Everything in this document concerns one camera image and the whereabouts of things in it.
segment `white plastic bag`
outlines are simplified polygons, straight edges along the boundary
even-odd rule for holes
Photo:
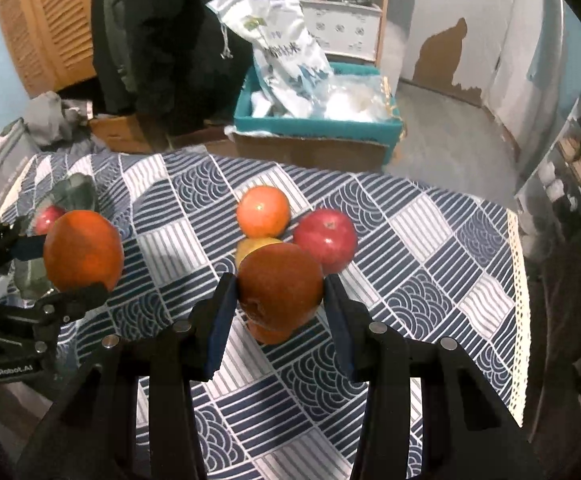
[[[381,123],[393,117],[386,100],[381,75],[337,74],[315,88],[311,117]]]
[[[305,26],[299,0],[213,0],[206,5],[222,24],[253,43],[255,69],[269,101],[293,117],[309,117],[316,83],[333,70]]]

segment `persimmon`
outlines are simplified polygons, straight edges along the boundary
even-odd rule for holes
[[[254,338],[281,343],[315,315],[323,298],[321,266],[295,244],[260,247],[239,266],[237,296]]]

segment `tablecloth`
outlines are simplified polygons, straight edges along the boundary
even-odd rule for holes
[[[65,326],[58,359],[76,368],[117,333],[154,336],[235,272],[243,237],[235,206],[257,184],[290,200],[290,240],[310,210],[350,216],[359,246],[341,273],[349,295],[406,337],[451,336],[521,423],[529,351],[528,300],[516,216],[480,198],[385,174],[307,170],[274,162],[175,152],[40,155],[2,221],[28,214],[65,176],[91,175],[101,213],[122,236],[125,267],[107,304]],[[10,277],[0,301],[21,302]],[[411,381],[409,475],[421,465],[421,391]],[[243,313],[221,369],[192,388],[212,479],[347,479],[361,431],[366,384],[337,369],[323,312],[278,346],[257,344]],[[138,446],[147,449],[150,380],[141,378]]]

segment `drawstring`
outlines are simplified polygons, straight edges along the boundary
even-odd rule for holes
[[[221,23],[221,35],[224,36],[224,52],[221,53],[221,59],[233,59],[233,54],[228,48],[228,28]]]

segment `concrete floor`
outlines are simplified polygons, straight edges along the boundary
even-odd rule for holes
[[[408,136],[388,173],[516,210],[517,171],[501,125],[481,108],[404,82],[397,105]]]

